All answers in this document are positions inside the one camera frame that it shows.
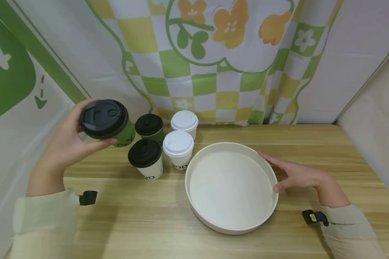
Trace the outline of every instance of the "white round tray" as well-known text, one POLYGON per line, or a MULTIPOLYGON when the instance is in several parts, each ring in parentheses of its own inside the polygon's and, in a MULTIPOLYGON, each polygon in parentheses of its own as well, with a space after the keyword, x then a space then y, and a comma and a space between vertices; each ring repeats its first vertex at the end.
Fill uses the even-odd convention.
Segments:
POLYGON ((186 193, 206 226, 228 235, 257 229, 274 212, 277 178, 268 162, 244 145, 220 142, 200 150, 186 170, 186 193))

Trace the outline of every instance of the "cup lid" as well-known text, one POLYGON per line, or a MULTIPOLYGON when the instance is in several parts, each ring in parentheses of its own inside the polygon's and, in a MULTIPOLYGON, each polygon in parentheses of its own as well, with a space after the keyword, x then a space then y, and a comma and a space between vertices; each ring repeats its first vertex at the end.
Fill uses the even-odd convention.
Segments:
POLYGON ((115 137, 127 122, 127 109, 119 101, 109 99, 93 101, 85 106, 80 116, 83 131, 96 139, 115 137))
POLYGON ((150 136, 163 127, 163 120, 160 116, 155 114, 145 114, 138 118, 135 122, 135 131, 141 136, 150 136))
POLYGON ((137 141, 128 152, 128 160, 132 166, 146 168, 155 164, 161 157, 160 145, 149 139, 137 141))
POLYGON ((168 156, 180 158, 189 154, 195 146, 195 142, 186 131, 172 131, 166 135, 163 141, 163 151, 168 156))
POLYGON ((170 122, 173 129, 178 131, 191 131, 199 124, 199 119, 191 111, 178 111, 171 118, 170 122))

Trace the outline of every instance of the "tray rim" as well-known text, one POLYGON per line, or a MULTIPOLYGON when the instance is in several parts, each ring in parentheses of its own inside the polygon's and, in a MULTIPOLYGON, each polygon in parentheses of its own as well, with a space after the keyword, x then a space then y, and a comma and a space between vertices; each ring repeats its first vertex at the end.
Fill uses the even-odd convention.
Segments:
MULTIPOLYGON (((215 146, 215 145, 223 145, 223 144, 229 144, 229 145, 237 145, 237 146, 240 146, 241 148, 246 148, 246 149, 249 149, 249 150, 252 150, 254 151, 257 156, 259 156, 260 158, 262 158, 258 152, 246 145, 243 145, 243 144, 239 144, 239 143, 236 143, 236 142, 216 142, 214 144, 210 144, 204 148, 202 148, 201 150, 199 150, 196 155, 193 156, 192 160, 197 157, 200 153, 202 153, 203 150, 209 148, 209 147, 212 147, 212 146, 215 146)), ((278 179, 276 177, 276 174, 274 172, 274 170, 272 169, 271 165, 268 163, 268 161, 266 161, 266 159, 262 158, 262 160, 268 165, 268 167, 270 168, 270 173, 271 175, 273 175, 276 183, 278 182, 278 179)), ((257 229, 259 226, 261 226, 263 223, 265 223, 265 221, 267 221, 271 216, 272 214, 274 213, 276 207, 277 207, 277 204, 278 204, 278 198, 279 198, 279 193, 276 193, 276 197, 275 199, 273 200, 273 207, 271 208, 270 212, 268 213, 268 215, 263 219, 261 220, 259 223, 253 225, 253 226, 249 226, 249 227, 246 227, 246 228, 228 228, 228 227, 224 227, 224 226, 221 226, 220 224, 217 224, 215 222, 212 222, 210 221, 209 219, 207 219, 193 204, 193 201, 192 199, 190 198, 190 194, 189 194, 189 188, 187 188, 187 185, 188 185, 188 174, 187 172, 189 171, 190 167, 191 167, 191 164, 192 163, 189 163, 189 165, 187 166, 187 169, 186 169, 186 174, 184 176, 184 187, 186 189, 186 195, 187 195, 187 198, 189 199, 189 202, 190 202, 190 205, 192 207, 192 210, 195 211, 195 214, 197 213, 204 221, 207 221, 209 224, 213 225, 213 226, 216 226, 220 229, 223 229, 225 231, 232 231, 232 232, 244 232, 246 233, 246 231, 250 230, 250 231, 253 231, 255 229, 257 229)))

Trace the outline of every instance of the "white flower print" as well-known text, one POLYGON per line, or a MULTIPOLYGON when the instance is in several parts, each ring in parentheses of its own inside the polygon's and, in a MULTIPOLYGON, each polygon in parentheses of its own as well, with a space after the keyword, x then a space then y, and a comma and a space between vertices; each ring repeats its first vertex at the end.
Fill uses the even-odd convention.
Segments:
POLYGON ((187 110, 187 108, 192 106, 192 104, 188 103, 186 99, 175 100, 174 102, 176 103, 177 108, 181 108, 184 110, 187 110))
POLYGON ((278 116, 275 113, 271 114, 270 124, 274 122, 278 122, 278 116))
POLYGON ((295 46, 298 46, 301 52, 304 52, 308 46, 313 46, 316 40, 312 38, 314 31, 304 30, 298 31, 298 39, 294 41, 295 46))
POLYGON ((134 66, 134 64, 131 61, 126 61, 125 62, 125 70, 127 70, 128 73, 130 73, 130 68, 134 66))

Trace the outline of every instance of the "white wall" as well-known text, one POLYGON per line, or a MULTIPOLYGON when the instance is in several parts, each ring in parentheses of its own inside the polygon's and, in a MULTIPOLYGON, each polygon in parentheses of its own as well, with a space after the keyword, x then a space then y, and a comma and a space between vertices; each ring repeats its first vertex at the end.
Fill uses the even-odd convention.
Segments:
POLYGON ((298 123, 333 123, 389 53, 389 0, 346 0, 299 97, 298 123))
POLYGON ((337 124, 389 188, 389 59, 337 124))

